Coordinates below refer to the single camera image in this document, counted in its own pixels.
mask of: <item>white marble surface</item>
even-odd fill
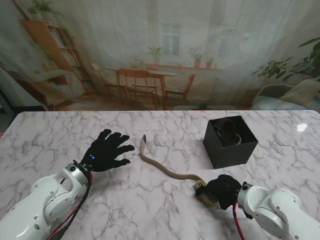
[[[259,144],[247,164],[213,170],[202,144],[208,120],[235,115],[243,116]],[[21,113],[0,139],[0,218],[35,180],[80,161],[105,128],[131,136],[136,150],[125,154],[131,164],[94,174],[64,240],[240,239],[231,208],[209,210],[194,197],[193,181],[169,178],[140,159],[143,134],[146,154],[174,171],[206,181],[230,174],[241,183],[290,189],[320,220],[320,115],[313,111]],[[275,239],[237,212],[247,240]]]

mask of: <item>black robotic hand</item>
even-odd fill
[[[208,182],[206,186],[199,187],[195,195],[200,196],[203,193],[213,195],[218,199],[220,208],[226,210],[235,203],[240,188],[241,184],[232,176],[222,174]]]
[[[132,145],[123,145],[129,139],[128,135],[115,132],[111,135],[110,129],[103,130],[98,138],[91,144],[86,151],[80,164],[89,171],[103,172],[109,169],[118,168],[130,163],[128,159],[115,160],[121,154],[133,151]]]

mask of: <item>dining table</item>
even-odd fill
[[[120,68],[110,68],[110,67],[105,67],[107,70],[115,71],[115,77],[116,77],[116,85],[118,88],[118,92],[120,94],[120,98],[125,98],[123,95],[121,88],[120,88]],[[160,85],[161,85],[161,92],[162,92],[162,106],[163,110],[167,110],[167,99],[165,95],[165,89],[166,89],[166,81],[165,77],[170,76],[170,77],[176,77],[178,74],[172,73],[172,72],[166,72],[166,71],[151,71],[147,70],[150,73],[150,77],[154,79],[159,79],[160,80]]]

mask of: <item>open box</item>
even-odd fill
[[[258,140],[242,116],[226,118],[234,122],[236,133],[241,137],[241,143],[223,147],[214,127],[221,118],[209,120],[203,144],[214,169],[246,164],[258,144]]]

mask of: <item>black cable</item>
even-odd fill
[[[77,213],[79,212],[81,206],[84,204],[84,202],[86,201],[88,195],[89,195],[89,190],[90,187],[92,185],[92,178],[91,178],[91,174],[89,172],[85,173],[86,178],[88,179],[88,187],[86,188],[85,194],[83,195],[83,198],[81,199],[77,210],[74,211],[72,218],[70,219],[70,221],[67,223],[67,225],[65,227],[63,227],[60,231],[58,231],[54,236],[52,236],[51,240],[60,240],[63,235],[65,234],[65,232],[68,230],[68,228],[70,227],[70,225],[72,224],[72,222],[74,221],[74,219],[76,218]],[[53,233],[59,229],[64,223],[61,223],[54,231]]]

